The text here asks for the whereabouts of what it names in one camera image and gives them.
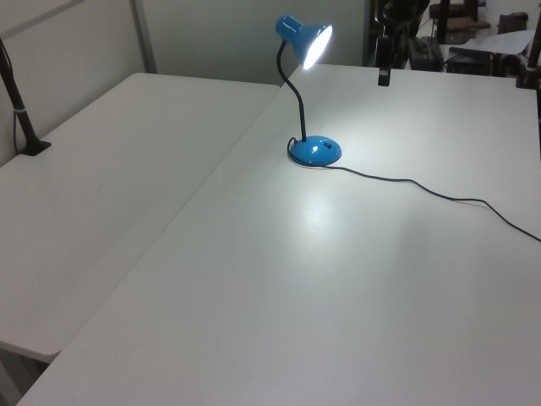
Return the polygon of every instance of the white table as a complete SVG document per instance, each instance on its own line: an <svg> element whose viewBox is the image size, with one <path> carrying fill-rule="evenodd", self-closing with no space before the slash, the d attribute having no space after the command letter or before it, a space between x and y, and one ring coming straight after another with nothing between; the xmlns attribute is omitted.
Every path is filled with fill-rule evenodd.
<svg viewBox="0 0 541 406"><path fill-rule="evenodd" d="M278 92L136 74L0 169L0 348L51 361Z"/></svg>
<svg viewBox="0 0 541 406"><path fill-rule="evenodd" d="M377 78L292 77L340 165L541 234L533 91ZM298 167L298 133L282 87L21 405L538 406L541 244L411 184Z"/></svg>

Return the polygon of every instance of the black pole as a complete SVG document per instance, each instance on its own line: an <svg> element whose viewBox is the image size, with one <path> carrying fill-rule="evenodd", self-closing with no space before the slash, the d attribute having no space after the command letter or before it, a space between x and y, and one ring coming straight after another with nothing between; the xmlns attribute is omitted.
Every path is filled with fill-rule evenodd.
<svg viewBox="0 0 541 406"><path fill-rule="evenodd" d="M37 138L36 133L34 132L34 128L32 127L32 123L30 122L30 118L26 112L25 104L23 103L23 99L21 98L19 89L15 83L14 72L11 66L11 61L9 60L8 51L6 51L1 38L0 75L2 76L6 90L8 91L11 103L14 105L14 112L19 119L20 126L25 133L26 147L20 153L24 155L36 156L51 146L51 143L40 140Z"/></svg>
<svg viewBox="0 0 541 406"><path fill-rule="evenodd" d="M306 124L304 122L304 103L303 98L301 97L301 94L298 92L297 88L293 86L293 83L287 78L287 76L284 74L284 71L281 70L281 54L284 52L284 48L287 45L287 41L282 41L280 45L280 50L278 51L278 56L276 57L276 65L278 66L278 72L280 72L280 76L282 79L284 79L284 82L287 83L289 87L291 87L291 90L298 98L298 110L300 112L301 116L301 134L303 136L303 142L306 142Z"/></svg>
<svg viewBox="0 0 541 406"><path fill-rule="evenodd" d="M437 40L440 44L445 44L445 35L447 33L447 20L449 19L450 0L440 0L440 15L438 16L438 35Z"/></svg>

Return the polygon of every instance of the white wall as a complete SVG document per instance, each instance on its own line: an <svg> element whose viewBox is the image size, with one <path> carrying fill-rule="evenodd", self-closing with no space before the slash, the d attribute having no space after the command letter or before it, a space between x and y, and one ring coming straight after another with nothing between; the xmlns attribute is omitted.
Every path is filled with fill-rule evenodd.
<svg viewBox="0 0 541 406"><path fill-rule="evenodd" d="M332 24L322 63L361 65L369 0L142 0L160 74L280 84L276 20ZM297 66L291 49L284 70Z"/></svg>
<svg viewBox="0 0 541 406"><path fill-rule="evenodd" d="M85 0L3 42L40 138L144 71L128 0ZM14 156L12 128L13 108L0 81L0 165ZM18 134L21 146L20 127Z"/></svg>

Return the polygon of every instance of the gray floor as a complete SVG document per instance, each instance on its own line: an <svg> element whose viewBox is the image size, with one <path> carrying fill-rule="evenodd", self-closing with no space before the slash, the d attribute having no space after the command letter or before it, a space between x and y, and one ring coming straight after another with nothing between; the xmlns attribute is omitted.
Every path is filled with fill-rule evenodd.
<svg viewBox="0 0 541 406"><path fill-rule="evenodd" d="M0 350L0 406L14 406L46 369L47 365Z"/></svg>

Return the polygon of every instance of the white paper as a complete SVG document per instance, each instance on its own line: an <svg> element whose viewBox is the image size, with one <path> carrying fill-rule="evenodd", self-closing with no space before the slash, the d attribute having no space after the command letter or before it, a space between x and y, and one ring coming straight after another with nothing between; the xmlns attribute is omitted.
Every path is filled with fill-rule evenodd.
<svg viewBox="0 0 541 406"><path fill-rule="evenodd" d="M528 46L534 34L534 30L509 32L507 34L499 34L498 36L473 38L464 45L456 45L455 47L515 55L521 53Z"/></svg>

